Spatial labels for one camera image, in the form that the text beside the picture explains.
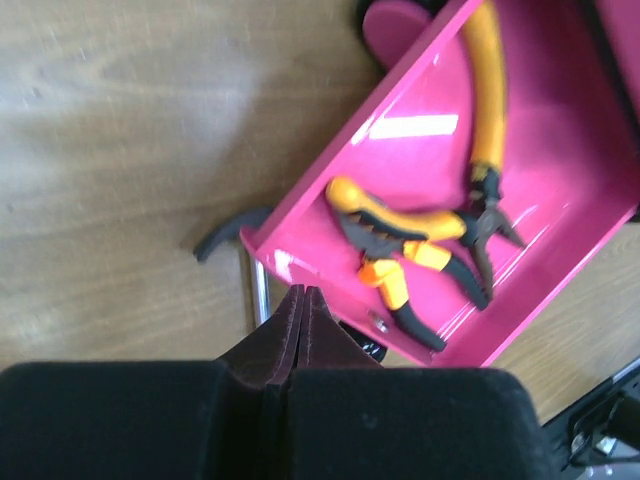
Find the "orange black combination pliers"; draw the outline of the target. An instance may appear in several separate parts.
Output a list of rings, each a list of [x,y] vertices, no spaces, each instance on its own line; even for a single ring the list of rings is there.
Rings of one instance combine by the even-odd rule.
[[[407,335],[435,352],[446,347],[446,341],[424,324],[411,303],[401,255],[416,265],[453,278],[480,310],[487,308],[489,298],[472,270],[451,251],[427,240],[413,240],[403,234],[399,237],[377,232],[359,215],[338,215],[340,227],[349,243],[362,253],[359,280],[378,290],[395,324]]]

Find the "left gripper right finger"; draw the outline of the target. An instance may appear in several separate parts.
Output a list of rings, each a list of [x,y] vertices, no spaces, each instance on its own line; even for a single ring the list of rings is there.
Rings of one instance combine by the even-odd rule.
[[[314,368],[304,336],[287,394],[291,479],[552,479],[529,393],[492,368]]]

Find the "black handled hammer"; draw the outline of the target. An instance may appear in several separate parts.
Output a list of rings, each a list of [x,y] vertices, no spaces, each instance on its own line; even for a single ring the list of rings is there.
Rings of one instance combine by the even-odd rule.
[[[232,215],[214,226],[193,248],[192,254],[199,264],[205,264],[221,245],[233,243],[243,252],[249,267],[250,293],[255,327],[263,325],[271,316],[269,275],[265,266],[249,252],[241,240],[244,229],[259,229],[272,214],[272,206],[250,208]]]

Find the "yellow needle nose pliers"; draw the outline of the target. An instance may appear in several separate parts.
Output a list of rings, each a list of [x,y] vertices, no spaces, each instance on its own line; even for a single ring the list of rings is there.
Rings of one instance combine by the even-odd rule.
[[[325,197],[338,215],[359,215],[377,232],[405,234],[451,251],[472,270],[490,301],[494,271],[487,252],[489,239],[500,234],[519,248],[525,245],[499,207],[508,85],[495,4],[482,2],[465,22],[462,34],[474,81],[468,207],[422,214],[393,211],[346,176],[331,179]]]

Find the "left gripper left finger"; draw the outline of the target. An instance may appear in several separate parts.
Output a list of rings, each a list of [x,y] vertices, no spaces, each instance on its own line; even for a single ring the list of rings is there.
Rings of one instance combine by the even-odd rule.
[[[5,479],[273,479],[305,290],[214,360],[29,362],[1,374]]]

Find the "pink top drawer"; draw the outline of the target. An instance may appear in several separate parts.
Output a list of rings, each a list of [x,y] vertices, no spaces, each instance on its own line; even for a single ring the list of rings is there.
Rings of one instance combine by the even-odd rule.
[[[587,0],[583,9],[618,102],[639,134],[639,0]]]

